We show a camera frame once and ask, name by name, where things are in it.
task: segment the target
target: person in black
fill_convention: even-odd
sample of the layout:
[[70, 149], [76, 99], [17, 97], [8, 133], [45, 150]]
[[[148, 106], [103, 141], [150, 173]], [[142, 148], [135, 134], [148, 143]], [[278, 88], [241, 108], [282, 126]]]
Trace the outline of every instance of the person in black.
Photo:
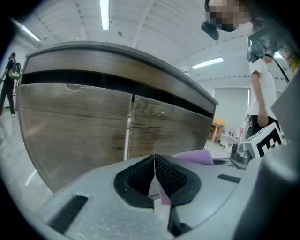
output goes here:
[[13, 117], [15, 117], [15, 108], [14, 108], [14, 99], [13, 99], [13, 91], [14, 91], [14, 85], [15, 81], [14, 79], [9, 77], [9, 71], [13, 69], [15, 64], [15, 53], [13, 52], [10, 57], [8, 58], [9, 62], [5, 67], [5, 71], [3, 73], [3, 76], [0, 78], [0, 84], [2, 83], [2, 79], [5, 77], [1, 96], [0, 96], [0, 118], [2, 118], [2, 111], [4, 106], [5, 97], [7, 95], [8, 101], [9, 101], [9, 107], [10, 107], [10, 113]]

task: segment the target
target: ceiling light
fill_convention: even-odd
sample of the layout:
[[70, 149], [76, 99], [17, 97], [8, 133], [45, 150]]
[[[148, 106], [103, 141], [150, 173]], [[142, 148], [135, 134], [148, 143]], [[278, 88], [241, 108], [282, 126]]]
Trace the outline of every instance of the ceiling light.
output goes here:
[[205, 66], [208, 66], [208, 65], [211, 65], [211, 64], [215, 64], [215, 63], [218, 63], [218, 62], [224, 62], [224, 59], [221, 57], [221, 58], [216, 58], [216, 59], [213, 59], [213, 60], [209, 60], [207, 62], [199, 63], [197, 65], [192, 66], [192, 69], [202, 68], [202, 67], [205, 67]]
[[103, 30], [109, 30], [109, 0], [100, 0], [100, 11]]
[[274, 58], [284, 58], [279, 52], [276, 52]]
[[18, 21], [16, 21], [15, 19], [10, 19], [16, 26], [18, 26], [20, 29], [22, 29], [24, 32], [26, 32], [28, 35], [30, 35], [34, 40], [36, 41], [40, 41], [41, 39], [39, 39], [36, 35], [34, 35], [31, 31], [28, 30], [28, 28], [26, 28], [24, 25], [20, 24]]

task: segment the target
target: wood grain panel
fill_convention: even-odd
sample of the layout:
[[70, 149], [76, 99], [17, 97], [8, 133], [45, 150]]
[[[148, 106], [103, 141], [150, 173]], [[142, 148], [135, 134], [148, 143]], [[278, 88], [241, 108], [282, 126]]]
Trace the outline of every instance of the wood grain panel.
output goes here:
[[202, 149], [211, 119], [160, 101], [135, 97], [129, 158], [148, 154], [173, 155]]
[[25, 146], [52, 191], [124, 159], [131, 94], [74, 84], [25, 84], [18, 94]]
[[213, 113], [215, 104], [199, 92], [156, 67], [141, 61], [92, 49], [65, 49], [45, 52], [28, 58], [25, 73], [47, 70], [84, 70], [132, 79], [170, 92]]

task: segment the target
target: floor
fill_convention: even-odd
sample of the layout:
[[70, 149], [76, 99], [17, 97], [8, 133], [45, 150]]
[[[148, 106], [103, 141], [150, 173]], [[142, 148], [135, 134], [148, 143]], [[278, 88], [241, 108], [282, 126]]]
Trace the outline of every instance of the floor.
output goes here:
[[[229, 157], [224, 148], [215, 142], [207, 141], [205, 149], [211, 152], [213, 158]], [[32, 212], [53, 195], [27, 154], [18, 115], [12, 118], [8, 110], [4, 110], [3, 119], [0, 120], [0, 169], [14, 200]], [[155, 201], [155, 213], [158, 218], [164, 220], [168, 211], [168, 207], [161, 205], [159, 199]]]

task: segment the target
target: purple cloth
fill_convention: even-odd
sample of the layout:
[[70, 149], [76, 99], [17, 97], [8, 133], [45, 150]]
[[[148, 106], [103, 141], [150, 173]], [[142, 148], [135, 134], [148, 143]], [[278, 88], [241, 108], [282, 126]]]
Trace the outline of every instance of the purple cloth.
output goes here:
[[[213, 159], [211, 157], [211, 154], [208, 150], [197, 150], [197, 151], [191, 151], [191, 152], [181, 152], [173, 155], [174, 158], [179, 158], [184, 161], [189, 161], [193, 163], [198, 164], [205, 164], [205, 165], [213, 165]], [[171, 200], [168, 198], [167, 194], [161, 187], [158, 179], [155, 176], [156, 184], [159, 190], [161, 204], [162, 205], [171, 205]]]

